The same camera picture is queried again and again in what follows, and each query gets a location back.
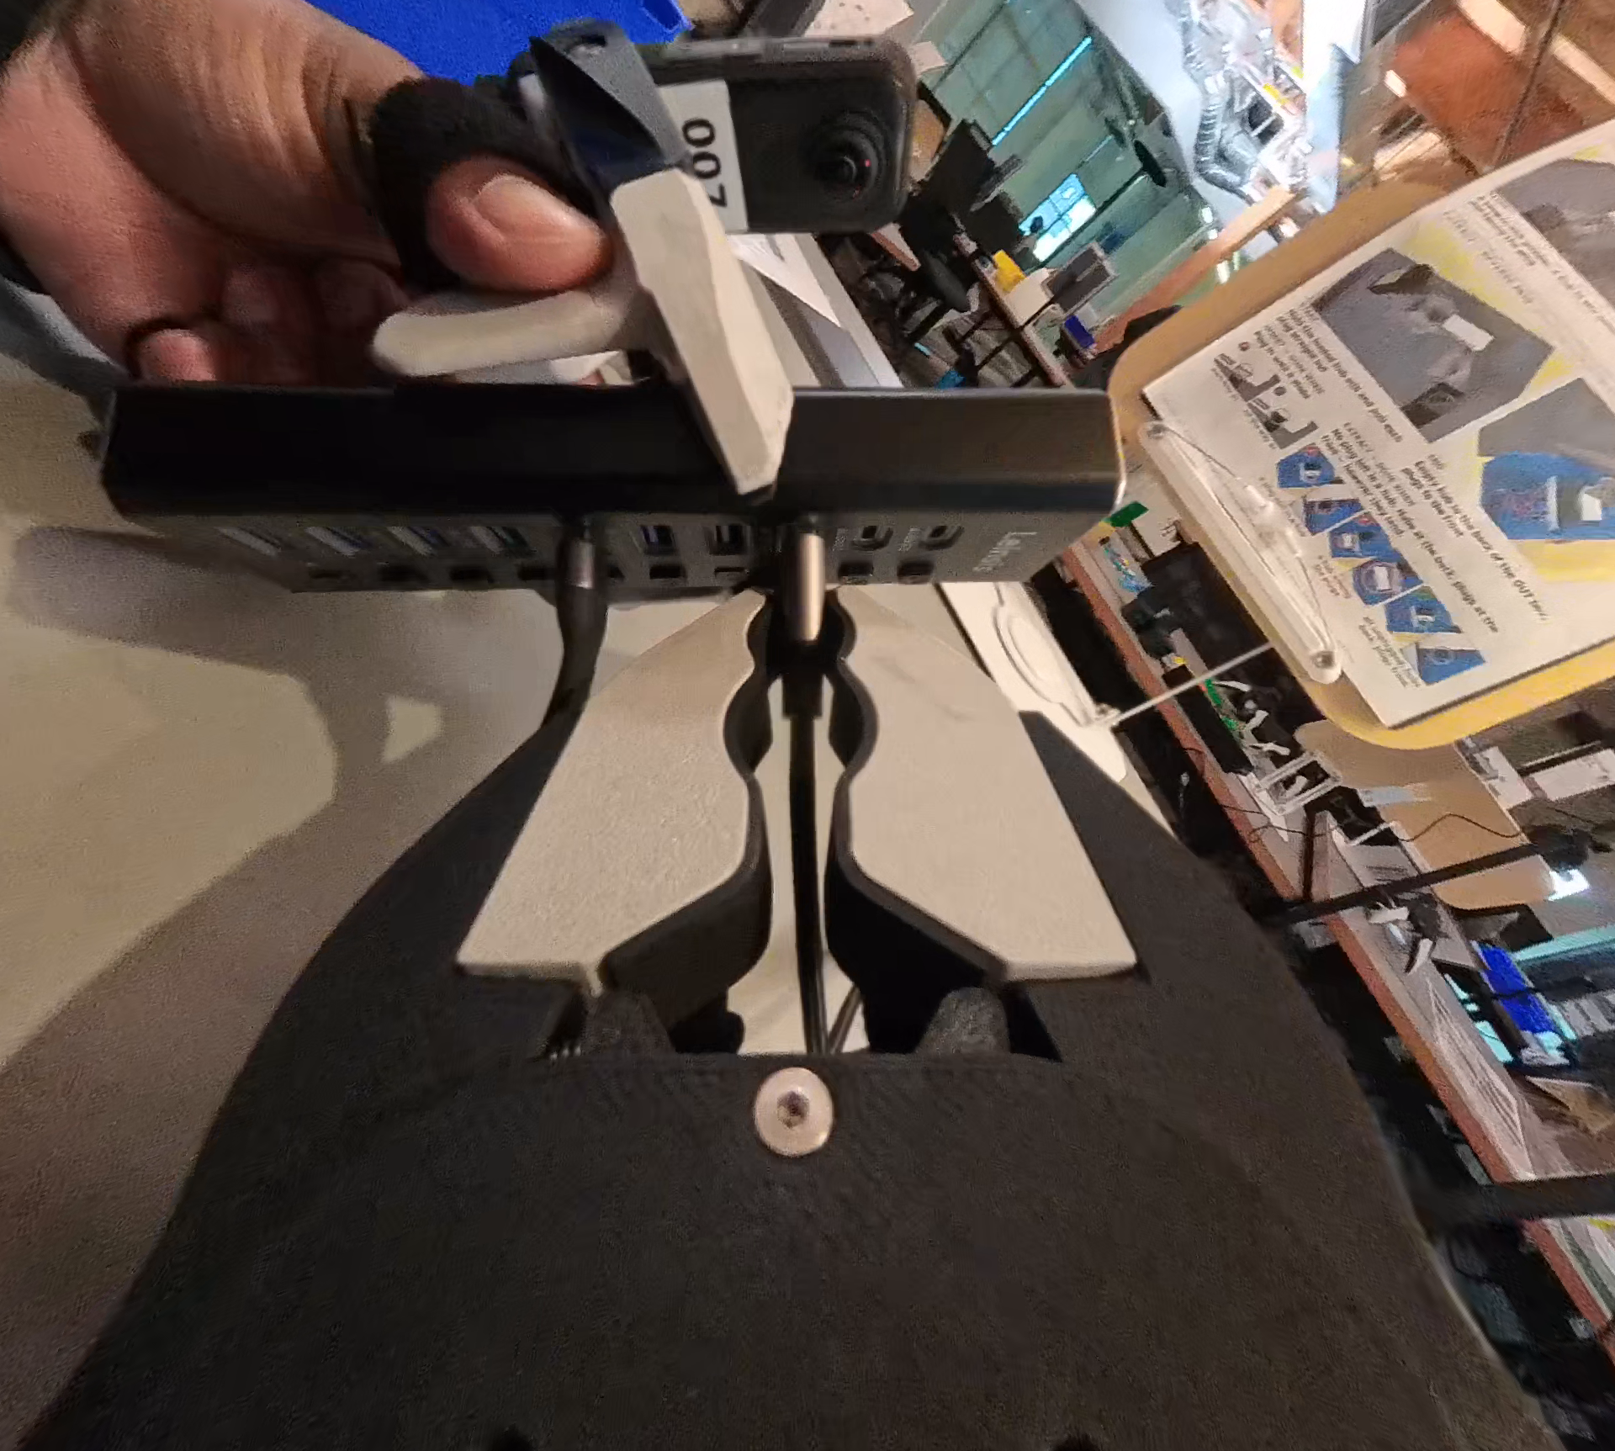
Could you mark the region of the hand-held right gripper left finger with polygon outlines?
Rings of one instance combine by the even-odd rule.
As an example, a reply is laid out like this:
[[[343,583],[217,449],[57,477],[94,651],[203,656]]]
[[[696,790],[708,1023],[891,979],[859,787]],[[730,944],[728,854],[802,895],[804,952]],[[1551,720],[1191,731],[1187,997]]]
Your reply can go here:
[[[757,590],[710,605],[590,694],[462,937],[462,970],[585,996],[713,996],[750,970],[772,918],[767,605]]]

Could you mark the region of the black usb hub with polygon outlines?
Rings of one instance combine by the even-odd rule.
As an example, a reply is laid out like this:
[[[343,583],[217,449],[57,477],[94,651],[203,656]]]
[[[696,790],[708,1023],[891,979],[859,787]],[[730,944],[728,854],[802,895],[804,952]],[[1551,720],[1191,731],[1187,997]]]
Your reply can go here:
[[[797,528],[836,585],[1019,582],[1107,518],[1097,390],[799,388],[737,492],[669,385],[131,386],[99,484],[134,524],[292,590],[546,592],[592,533],[612,600],[769,587]]]

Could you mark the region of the person's left hand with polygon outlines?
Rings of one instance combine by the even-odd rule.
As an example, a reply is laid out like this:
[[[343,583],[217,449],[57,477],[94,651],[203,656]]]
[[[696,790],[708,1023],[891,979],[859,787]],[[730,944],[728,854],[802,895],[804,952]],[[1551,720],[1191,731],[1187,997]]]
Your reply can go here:
[[[3,238],[131,375],[346,383],[409,299],[365,129],[417,78],[304,0],[50,0],[3,67]]]

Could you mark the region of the black cable dark plug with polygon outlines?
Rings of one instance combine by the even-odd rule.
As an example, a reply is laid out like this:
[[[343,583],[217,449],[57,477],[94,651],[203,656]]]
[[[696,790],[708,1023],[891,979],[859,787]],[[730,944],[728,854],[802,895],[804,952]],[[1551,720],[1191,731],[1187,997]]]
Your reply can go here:
[[[595,529],[585,521],[567,526],[557,553],[552,605],[560,657],[538,728],[575,725],[595,684],[609,620],[607,566]]]

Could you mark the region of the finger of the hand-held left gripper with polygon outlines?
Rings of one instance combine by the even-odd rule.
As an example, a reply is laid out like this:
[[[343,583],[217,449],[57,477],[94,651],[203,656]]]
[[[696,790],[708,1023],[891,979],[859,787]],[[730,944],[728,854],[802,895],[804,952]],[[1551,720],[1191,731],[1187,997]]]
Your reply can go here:
[[[708,194],[689,173],[658,169],[621,183],[610,210],[733,487],[770,494],[795,388]]]

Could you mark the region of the grey desk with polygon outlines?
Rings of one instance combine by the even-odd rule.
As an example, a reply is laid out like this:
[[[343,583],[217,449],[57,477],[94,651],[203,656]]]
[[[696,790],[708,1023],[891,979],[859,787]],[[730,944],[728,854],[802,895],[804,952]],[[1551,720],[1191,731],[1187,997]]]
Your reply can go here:
[[[318,595],[99,491],[111,368],[3,280],[3,1447],[124,1297],[328,932],[530,736],[553,607]]]

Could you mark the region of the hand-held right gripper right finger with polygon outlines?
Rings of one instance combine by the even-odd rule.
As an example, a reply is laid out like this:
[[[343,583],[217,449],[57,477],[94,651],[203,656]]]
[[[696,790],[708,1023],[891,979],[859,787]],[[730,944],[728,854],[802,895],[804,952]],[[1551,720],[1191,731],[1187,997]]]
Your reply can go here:
[[[854,984],[1124,974],[1137,954],[1021,713],[957,644],[839,590],[824,923]]]

